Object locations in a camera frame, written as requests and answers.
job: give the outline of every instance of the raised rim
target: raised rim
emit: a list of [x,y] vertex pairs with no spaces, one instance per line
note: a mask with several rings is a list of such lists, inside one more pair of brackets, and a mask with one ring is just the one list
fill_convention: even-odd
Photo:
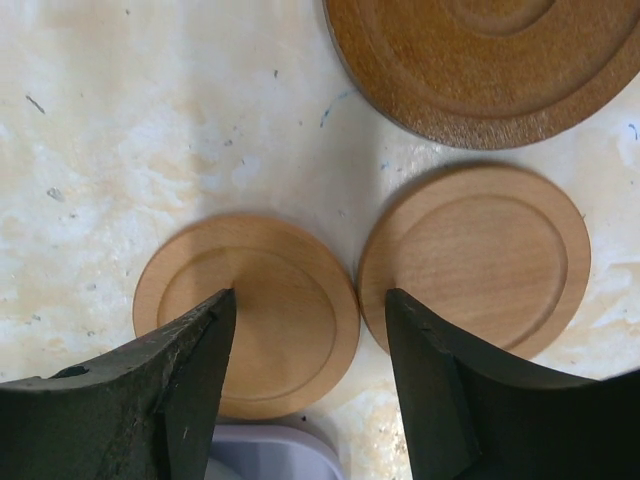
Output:
[[[357,277],[360,308],[369,331],[387,353],[384,294],[389,288],[402,288],[402,285],[396,285],[393,278],[371,277],[369,269],[375,271],[380,262],[393,262],[390,254],[393,246],[427,212],[452,199],[476,195],[476,191],[482,191],[489,183],[494,187],[496,176],[500,179],[501,191],[492,188],[487,192],[520,200],[544,214],[560,235],[567,256],[567,277],[554,310],[536,330],[509,351],[524,358],[534,356],[555,340],[575,315],[589,280],[591,246],[582,215],[571,199],[549,180],[529,170],[493,164],[461,167],[422,182],[394,202],[376,223],[363,250]],[[468,182],[469,177],[475,182],[473,193],[460,189],[451,192],[449,197],[443,195],[452,182]],[[523,182],[531,188],[520,188]]]
[[[252,229],[260,228],[270,238],[293,240],[294,247],[283,248],[282,242],[273,241],[261,245],[251,243],[247,240],[248,235],[237,234],[248,224]],[[219,238],[221,231],[229,229],[234,231],[233,238]],[[193,242],[195,234],[218,235],[213,237],[217,246],[202,247],[204,242]],[[201,246],[195,249],[194,243]],[[188,245],[187,250],[192,248],[188,256],[178,253],[185,250],[185,244]],[[329,299],[334,310],[336,331],[331,353],[320,371],[309,381],[284,395],[263,400],[230,399],[223,395],[220,414],[234,418],[266,419],[301,410],[322,398],[347,372],[359,341],[360,316],[351,280],[342,265],[324,244],[298,227],[270,217],[240,214],[211,217],[183,230],[153,255],[140,276],[133,300],[135,333],[141,336],[158,327],[158,311],[166,287],[186,261],[207,251],[224,248],[225,245],[249,246],[275,254],[305,272]],[[150,288],[154,285],[162,288]]]

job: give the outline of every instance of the white floor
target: white floor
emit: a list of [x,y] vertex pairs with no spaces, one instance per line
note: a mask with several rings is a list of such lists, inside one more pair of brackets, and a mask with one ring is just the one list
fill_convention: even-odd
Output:
[[[585,215],[585,300],[536,361],[596,378],[640,365],[640,79],[551,140],[461,151],[355,92],[319,0],[52,4],[0,0],[1,380],[131,340],[144,265],[195,220],[277,215],[353,272],[390,195],[472,159],[530,167]],[[366,329],[339,386],[287,422],[353,480],[410,478],[390,361]]]

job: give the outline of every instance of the wooden disc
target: wooden disc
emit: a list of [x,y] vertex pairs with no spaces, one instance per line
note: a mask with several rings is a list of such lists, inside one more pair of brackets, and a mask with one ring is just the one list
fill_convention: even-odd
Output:
[[640,69],[638,0],[325,0],[325,9],[373,105],[455,147],[553,136]]
[[278,220],[215,217],[169,241],[138,283],[136,334],[231,287],[238,316],[220,414],[279,417],[331,390],[358,344],[355,293],[325,246]]
[[590,264],[584,221],[562,191],[528,171],[478,166],[439,176],[393,205],[369,237],[358,294],[387,352],[384,296],[399,287],[527,358],[569,323]]

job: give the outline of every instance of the dirt speck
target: dirt speck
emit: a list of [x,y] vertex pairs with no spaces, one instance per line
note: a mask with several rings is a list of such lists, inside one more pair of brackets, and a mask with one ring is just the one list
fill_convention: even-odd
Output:
[[38,111],[43,114],[46,115],[47,112],[44,111],[44,108],[42,108],[40,106],[40,104],[38,102],[36,102],[33,98],[31,98],[30,95],[25,95],[24,98],[26,98],[27,100],[29,100],[29,102],[31,103],[31,105],[33,105],[34,107],[36,107],[38,109]]
[[64,202],[64,194],[56,187],[51,187],[47,190],[47,195],[58,202]]

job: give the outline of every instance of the round wooden coaster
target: round wooden coaster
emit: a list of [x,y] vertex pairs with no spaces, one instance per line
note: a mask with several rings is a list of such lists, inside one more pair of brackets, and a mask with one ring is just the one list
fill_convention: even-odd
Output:
[[138,283],[136,334],[231,287],[238,316],[220,414],[279,417],[331,390],[358,344],[355,293],[324,245],[275,219],[215,217],[169,241]]
[[553,136],[640,70],[638,0],[325,0],[325,10],[373,105],[455,147]]
[[399,287],[528,358],[575,314],[590,264],[584,221],[561,190],[528,171],[478,166],[432,179],[384,215],[360,261],[358,294],[387,352],[384,296]]

